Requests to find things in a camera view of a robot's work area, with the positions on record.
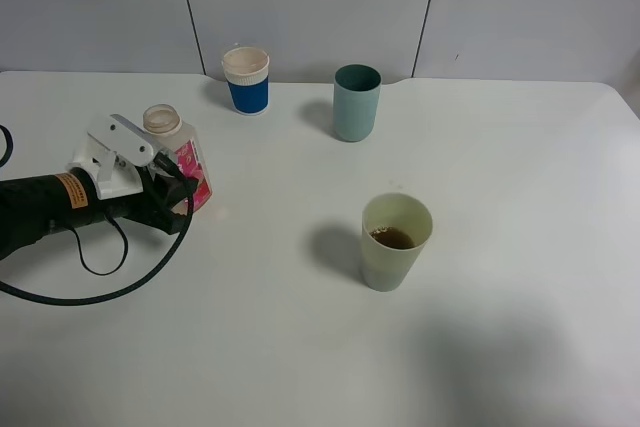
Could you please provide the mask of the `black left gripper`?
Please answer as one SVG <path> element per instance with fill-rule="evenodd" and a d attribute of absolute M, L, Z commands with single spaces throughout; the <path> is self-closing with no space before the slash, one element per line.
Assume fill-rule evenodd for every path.
<path fill-rule="evenodd" d="M 198 180 L 187 177 L 187 186 L 174 177 L 142 174 L 143 190 L 107 200 L 91 197 L 89 207 L 104 219 L 124 218 L 173 235 L 184 225 L 188 194 L 195 197 Z"/>

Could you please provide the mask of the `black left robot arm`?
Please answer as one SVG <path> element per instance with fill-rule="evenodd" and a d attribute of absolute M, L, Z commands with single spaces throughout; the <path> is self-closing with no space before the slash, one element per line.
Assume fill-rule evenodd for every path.
<path fill-rule="evenodd" d="M 173 177 L 143 175 L 143 191 L 106 200 L 97 196 L 95 185 L 84 170 L 6 180 L 1 183 L 1 257 L 32 245 L 45 236 L 69 227 L 77 229 L 109 219 L 127 220 L 178 233 L 184 214 L 173 208 L 194 192 L 197 180 L 184 186 Z"/>

